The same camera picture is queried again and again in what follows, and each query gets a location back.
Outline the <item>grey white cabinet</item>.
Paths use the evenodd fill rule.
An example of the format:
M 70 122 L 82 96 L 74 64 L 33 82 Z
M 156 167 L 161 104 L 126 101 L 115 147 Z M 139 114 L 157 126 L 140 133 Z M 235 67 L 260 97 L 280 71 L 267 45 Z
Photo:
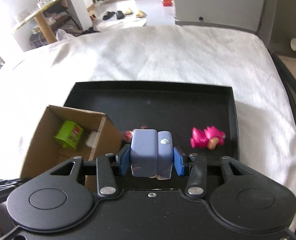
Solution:
M 177 25 L 226 27 L 256 33 L 265 0 L 173 0 Z

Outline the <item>beige slipper right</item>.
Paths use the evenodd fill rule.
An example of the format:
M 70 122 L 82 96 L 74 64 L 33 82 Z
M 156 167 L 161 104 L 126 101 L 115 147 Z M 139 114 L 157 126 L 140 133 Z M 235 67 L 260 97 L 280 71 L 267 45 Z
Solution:
M 145 18 L 146 17 L 146 13 L 139 10 L 136 14 L 136 18 Z

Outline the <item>black slipper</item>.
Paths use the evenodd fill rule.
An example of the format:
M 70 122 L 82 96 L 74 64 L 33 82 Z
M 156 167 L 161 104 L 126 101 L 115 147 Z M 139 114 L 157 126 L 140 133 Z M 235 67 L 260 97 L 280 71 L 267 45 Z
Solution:
M 120 10 L 116 11 L 115 15 L 116 15 L 117 20 L 122 20 L 125 18 L 125 14 Z
M 112 18 L 113 16 L 115 15 L 115 12 L 114 11 L 108 11 L 104 14 L 104 16 L 102 17 L 102 20 L 103 21 L 107 21 L 109 20 L 110 18 Z

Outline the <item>white USB wall charger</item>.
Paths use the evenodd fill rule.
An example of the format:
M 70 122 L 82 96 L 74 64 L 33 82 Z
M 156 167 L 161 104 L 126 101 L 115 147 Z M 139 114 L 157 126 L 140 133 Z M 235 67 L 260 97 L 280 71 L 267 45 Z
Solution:
M 97 132 L 96 131 L 92 131 L 87 140 L 86 140 L 86 145 L 90 148 L 93 147 L 94 143 L 95 143 L 95 140 L 96 140 L 96 135 L 97 135 Z

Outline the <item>small brown-haired doll figurine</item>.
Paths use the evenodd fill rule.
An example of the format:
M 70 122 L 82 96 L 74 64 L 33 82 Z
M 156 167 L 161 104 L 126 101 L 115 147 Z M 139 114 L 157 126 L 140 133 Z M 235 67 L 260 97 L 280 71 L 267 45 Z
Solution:
M 133 129 L 131 131 L 130 130 L 125 131 L 125 133 L 124 133 L 124 139 L 125 139 L 126 142 L 129 142 L 130 143 L 132 141 L 134 132 L 137 129 L 147 129 L 147 126 L 141 126 L 140 128 L 135 128 L 135 129 Z

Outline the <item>black slipper right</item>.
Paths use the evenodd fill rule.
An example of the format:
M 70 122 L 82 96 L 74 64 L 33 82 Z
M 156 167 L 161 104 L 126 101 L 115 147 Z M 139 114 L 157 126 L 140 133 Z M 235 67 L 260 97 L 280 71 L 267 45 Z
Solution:
M 115 15 L 116 15 L 117 20 L 122 20 L 125 18 L 125 14 L 120 10 L 116 11 Z

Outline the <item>white plush blanket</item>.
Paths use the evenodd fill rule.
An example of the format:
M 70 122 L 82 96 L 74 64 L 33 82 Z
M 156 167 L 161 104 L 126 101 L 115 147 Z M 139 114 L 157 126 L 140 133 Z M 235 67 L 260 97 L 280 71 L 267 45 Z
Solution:
M 160 25 L 82 35 L 15 53 L 0 70 L 0 179 L 19 177 L 49 105 L 76 82 L 148 80 L 230 86 L 241 161 L 296 196 L 296 126 L 264 43 L 243 31 Z

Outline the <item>round glass gold-rim table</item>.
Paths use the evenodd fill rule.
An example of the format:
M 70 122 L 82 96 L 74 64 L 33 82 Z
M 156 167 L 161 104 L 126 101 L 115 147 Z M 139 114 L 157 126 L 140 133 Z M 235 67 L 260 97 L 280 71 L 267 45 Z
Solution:
M 14 32 L 16 32 L 18 29 L 20 29 L 23 25 L 28 23 L 30 20 L 34 19 L 37 25 L 40 28 L 41 33 L 43 34 L 44 38 L 48 43 L 54 43 L 57 41 L 51 26 L 48 24 L 45 16 L 44 11 L 55 5 L 56 3 L 60 2 L 62 0 L 54 0 L 48 4 L 46 4 L 41 9 L 36 9 L 34 12 L 32 12 L 29 16 L 25 17 L 21 22 L 17 23 L 14 27 Z

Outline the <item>pink hooded doll figurine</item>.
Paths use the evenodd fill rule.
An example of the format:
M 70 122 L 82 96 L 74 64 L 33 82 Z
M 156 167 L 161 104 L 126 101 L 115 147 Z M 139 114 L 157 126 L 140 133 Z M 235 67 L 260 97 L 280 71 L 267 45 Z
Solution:
M 208 148 L 209 150 L 214 150 L 217 146 L 224 145 L 225 137 L 225 133 L 215 126 L 208 126 L 203 130 L 194 127 L 192 129 L 190 144 L 192 148 Z

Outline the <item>black rectangular tray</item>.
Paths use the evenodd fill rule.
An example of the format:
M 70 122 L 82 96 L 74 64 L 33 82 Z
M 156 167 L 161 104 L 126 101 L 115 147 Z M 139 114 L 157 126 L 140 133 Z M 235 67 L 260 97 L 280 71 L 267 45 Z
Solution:
M 201 153 L 210 163 L 239 158 L 235 100 L 231 87 L 153 81 L 77 82 L 64 106 L 105 113 L 120 131 L 146 126 L 169 131 L 185 154 Z M 192 148 L 192 129 L 215 126 L 226 135 L 213 151 Z

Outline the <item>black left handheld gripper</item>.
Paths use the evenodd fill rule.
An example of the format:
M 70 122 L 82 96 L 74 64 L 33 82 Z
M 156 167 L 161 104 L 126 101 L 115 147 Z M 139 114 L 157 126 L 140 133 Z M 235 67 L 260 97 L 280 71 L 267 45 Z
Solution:
M 11 180 L 3 180 L 0 179 L 0 204 L 5 202 L 9 196 L 9 194 L 17 187 L 29 181 L 30 178 L 24 179 L 11 179 Z

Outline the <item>lavender blue block figurine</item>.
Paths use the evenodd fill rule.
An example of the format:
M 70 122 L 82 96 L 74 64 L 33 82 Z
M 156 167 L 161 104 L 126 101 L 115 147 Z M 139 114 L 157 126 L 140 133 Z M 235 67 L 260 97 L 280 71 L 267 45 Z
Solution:
M 173 141 L 169 131 L 133 131 L 130 164 L 134 177 L 168 180 L 171 178 L 173 161 Z

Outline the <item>brown cardboard box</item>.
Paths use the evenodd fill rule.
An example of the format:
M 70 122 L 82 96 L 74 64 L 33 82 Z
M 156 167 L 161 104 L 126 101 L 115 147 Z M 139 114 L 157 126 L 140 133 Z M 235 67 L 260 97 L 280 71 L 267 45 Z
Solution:
M 65 120 L 74 121 L 84 129 L 77 151 L 63 148 L 54 138 Z M 90 148 L 86 140 L 92 131 L 97 135 Z M 105 113 L 48 106 L 31 140 L 20 177 L 35 178 L 74 156 L 93 161 L 109 152 L 116 154 L 121 149 L 122 140 L 123 134 Z

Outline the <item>green square toy box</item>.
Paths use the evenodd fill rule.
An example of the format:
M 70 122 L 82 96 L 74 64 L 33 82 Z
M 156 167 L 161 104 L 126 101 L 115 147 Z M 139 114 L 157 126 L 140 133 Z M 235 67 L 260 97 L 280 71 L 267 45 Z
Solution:
M 83 133 L 84 129 L 76 122 L 65 120 L 54 138 L 63 148 L 77 151 Z

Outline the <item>white floor mat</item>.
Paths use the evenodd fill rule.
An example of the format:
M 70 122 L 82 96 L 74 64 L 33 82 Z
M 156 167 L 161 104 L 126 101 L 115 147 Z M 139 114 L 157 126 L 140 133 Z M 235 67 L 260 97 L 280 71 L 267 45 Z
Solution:
M 147 25 L 146 18 L 124 18 L 121 20 L 102 21 L 93 26 L 93 29 L 98 32 L 107 32 L 118 29 L 128 29 L 136 27 L 144 27 Z

